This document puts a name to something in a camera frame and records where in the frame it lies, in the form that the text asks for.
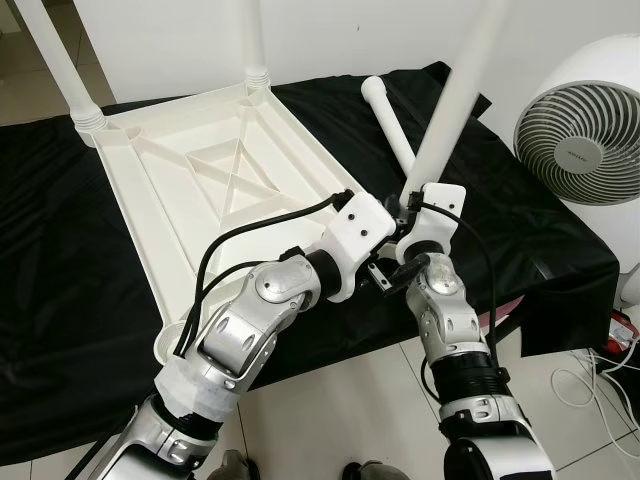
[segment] fabric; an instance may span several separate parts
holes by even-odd
[[[414,150],[446,73],[436,64],[383,76]],[[363,79],[316,79],[273,92],[384,200],[400,192],[404,176],[360,95]],[[487,105],[481,98],[474,114]],[[153,341],[162,322],[98,154],[82,143],[69,117],[0,128],[0,156],[2,465],[95,440],[119,419],[159,370]],[[525,295],[505,322],[508,328],[522,324],[523,353],[606,339],[615,257],[475,117],[443,181],[467,188],[463,218],[489,247],[499,304]],[[452,247],[470,304],[486,311],[482,257],[461,230]],[[300,315],[280,336],[254,387],[415,336],[403,295],[383,299],[366,277],[361,280],[349,301],[324,302]]]

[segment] red object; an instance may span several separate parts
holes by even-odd
[[[618,355],[629,348],[633,339],[640,336],[638,329],[629,317],[622,312],[611,312],[609,340],[604,349],[612,355]]]

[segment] white cable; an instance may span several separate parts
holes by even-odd
[[[622,367],[624,367],[629,361],[629,359],[631,358],[631,355],[633,355],[633,351],[636,349],[636,345],[638,344],[639,339],[640,337],[636,337],[633,339],[633,342],[631,342],[631,348],[629,348],[629,353],[627,353],[624,359],[616,367],[608,368],[607,370],[603,370],[602,372],[611,373],[611,372],[615,372],[616,370],[620,370]]]
[[[590,362],[592,358],[597,358],[598,360],[602,360],[603,362],[613,363],[614,365],[620,365],[618,362],[614,362],[613,360],[609,360],[608,358],[601,357],[600,355],[593,354],[585,354],[585,353],[576,353],[572,354],[574,357],[579,357],[580,359]],[[640,367],[634,367],[632,365],[624,365],[624,368],[628,368],[629,370],[638,370],[640,371]]]
[[[624,398],[625,398],[625,403],[626,403],[625,409],[627,411],[627,415],[629,415],[629,418],[633,422],[633,425],[638,430],[640,430],[640,426],[638,426],[638,421],[633,416],[633,409],[631,408],[631,401],[629,400],[629,397],[627,396],[627,392],[624,391],[624,389],[622,388],[622,385],[620,385],[620,383],[618,383],[613,377],[611,377],[607,373],[607,372],[613,372],[613,371],[618,370],[618,369],[623,368],[623,367],[634,368],[634,367],[629,367],[628,365],[626,365],[626,363],[631,358],[631,355],[633,355],[633,351],[635,350],[635,347],[636,347],[636,345],[638,343],[638,340],[640,340],[640,338],[635,338],[633,340],[633,343],[631,344],[631,348],[629,349],[629,353],[627,353],[627,355],[625,356],[625,358],[624,358],[624,360],[622,362],[616,363],[616,362],[613,362],[611,360],[608,360],[611,363],[615,363],[616,366],[613,367],[613,368],[610,368],[608,370],[603,370],[602,371],[602,376],[605,377],[607,380],[611,381],[612,383],[614,383],[620,389],[620,391],[622,391],[622,394],[624,395]],[[587,383],[587,381],[584,380],[580,375],[578,375],[576,372],[574,372],[572,370],[569,370],[569,369],[566,369],[566,368],[556,368],[551,373],[551,389],[553,390],[553,393],[556,395],[558,400],[560,400],[562,403],[564,403],[565,405],[567,405],[569,407],[574,407],[574,408],[585,408],[585,407],[588,407],[595,400],[596,406],[598,407],[598,410],[600,412],[600,417],[602,418],[602,422],[604,423],[604,428],[607,430],[607,434],[609,435],[609,438],[611,439],[611,441],[613,442],[615,447],[618,450],[620,450],[620,452],[625,454],[627,457],[630,457],[630,458],[633,458],[633,459],[636,459],[636,460],[640,460],[640,455],[634,455],[632,453],[629,453],[627,450],[622,448],[622,446],[614,438],[613,433],[611,432],[611,428],[609,427],[609,423],[607,422],[607,417],[604,414],[604,409],[602,408],[602,404],[600,403],[600,398],[599,398],[598,393],[597,393],[598,386],[597,386],[596,361],[595,361],[596,355],[588,355],[588,357],[590,357],[589,365],[591,367],[591,385],[589,383]],[[570,401],[566,400],[565,398],[563,398],[562,395],[560,395],[560,393],[558,392],[558,389],[557,389],[557,387],[555,385],[555,377],[556,377],[557,374],[559,374],[561,372],[568,373],[572,377],[577,378],[585,387],[587,387],[587,389],[591,393],[591,395],[589,396],[589,400],[587,400],[585,403],[573,403],[573,402],[570,402]]]

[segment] fan grille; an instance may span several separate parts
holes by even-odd
[[[558,163],[559,144],[572,141],[567,139],[599,149],[592,169],[572,173]],[[587,205],[631,200],[640,195],[640,100],[593,83],[553,90],[522,117],[515,148],[522,163],[561,198]]]

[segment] tiled floor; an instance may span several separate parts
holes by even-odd
[[[99,105],[115,103],[73,4],[48,8],[60,38],[89,94]],[[0,126],[69,113],[67,104],[31,37],[0,37]]]
[[[71,58],[99,105],[113,95],[72,5],[49,9]],[[66,114],[46,65],[24,34],[0,38],[0,125]],[[640,320],[640,311],[634,312]],[[533,423],[560,480],[640,480],[640,461],[625,457],[608,438],[595,405],[565,406],[553,395],[551,372],[586,370],[568,353],[519,358],[519,332],[499,346],[510,386]],[[418,381],[423,350],[417,339],[271,385],[246,395],[225,424],[215,453],[198,471],[205,480],[222,452],[248,453],[265,480],[337,479],[352,460],[379,459],[411,478],[443,478],[446,442],[437,429],[437,405]],[[562,393],[579,402],[584,388],[559,377]],[[638,432],[605,382],[604,410],[623,447],[640,454]],[[61,480],[88,446],[0,467],[0,480]]]

